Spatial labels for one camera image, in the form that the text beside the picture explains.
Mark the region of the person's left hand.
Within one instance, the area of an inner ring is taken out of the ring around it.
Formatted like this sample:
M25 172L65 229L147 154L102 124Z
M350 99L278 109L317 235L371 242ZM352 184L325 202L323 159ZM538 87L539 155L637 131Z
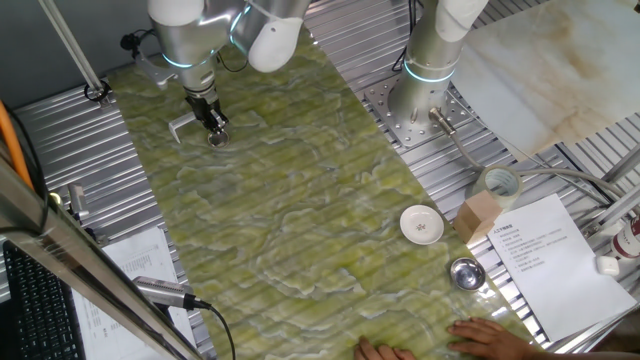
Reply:
M374 346L365 336L359 338L353 356L354 360L416 360L409 350L392 348L387 344Z

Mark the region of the person's right hand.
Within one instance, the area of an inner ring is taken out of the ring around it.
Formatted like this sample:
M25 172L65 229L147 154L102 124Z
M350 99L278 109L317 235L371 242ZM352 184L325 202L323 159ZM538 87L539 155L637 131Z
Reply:
M529 360L538 350L501 325L482 318L457 320L447 331L461 341L448 345L451 350L492 360Z

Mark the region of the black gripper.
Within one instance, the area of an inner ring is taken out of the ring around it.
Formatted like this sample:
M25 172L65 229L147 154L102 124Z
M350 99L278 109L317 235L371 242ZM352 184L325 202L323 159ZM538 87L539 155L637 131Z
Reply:
M220 128L221 132L226 131L229 120L222 112L219 99L215 99L213 102L209 103L204 98L187 96L185 100L191 106L195 117L205 128L209 128L209 132L211 134L218 134L218 128Z

